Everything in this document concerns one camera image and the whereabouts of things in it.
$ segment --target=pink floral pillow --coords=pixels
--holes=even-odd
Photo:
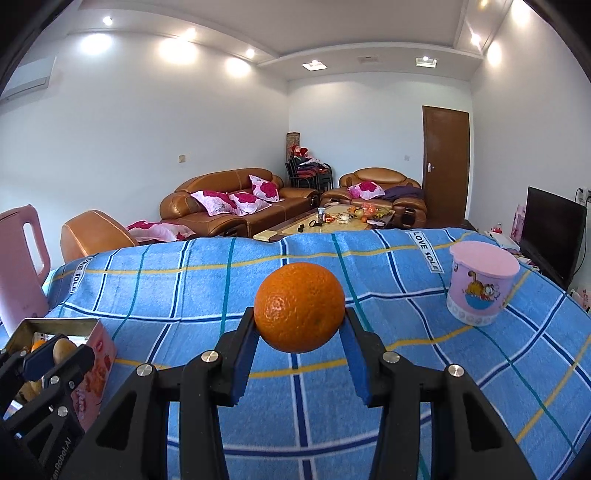
[[[255,197],[252,193],[231,193],[229,197],[236,204],[236,214],[241,217],[260,212],[271,206],[270,203]]]
[[[236,213],[236,203],[230,200],[227,193],[212,190],[199,190],[191,195],[207,210],[209,216],[220,213]]]
[[[279,202],[279,190],[277,185],[271,181],[263,180],[254,175],[249,175],[252,182],[252,192],[255,197],[266,200],[267,202]]]
[[[350,186],[347,190],[354,199],[371,200],[386,195],[384,189],[372,181],[362,181],[357,185]]]

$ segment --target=black cable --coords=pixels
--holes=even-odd
[[[587,204],[588,204],[588,200],[585,199],[585,208],[587,208]],[[584,235],[585,235],[585,250],[583,251],[583,259],[581,260],[581,264],[579,265],[579,267],[577,268],[577,270],[574,271],[573,275],[576,275],[579,270],[581,270],[581,267],[583,266],[583,264],[585,263],[585,257],[587,256],[587,219],[585,219],[585,229],[584,229]]]

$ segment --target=wooden door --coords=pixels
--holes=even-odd
[[[460,226],[468,199],[469,114],[423,106],[423,135],[427,225],[431,228]]]

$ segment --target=orange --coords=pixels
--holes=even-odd
[[[35,350],[37,350],[41,345],[43,345],[45,343],[45,340],[38,340],[36,341],[33,346],[31,347],[31,352],[34,352]]]
[[[255,296],[255,324],[273,348],[310,352],[328,342],[345,315],[345,294],[320,265],[298,262],[275,270]]]

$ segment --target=television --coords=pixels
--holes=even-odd
[[[566,290],[573,280],[586,222],[586,206],[530,187],[521,252]]]

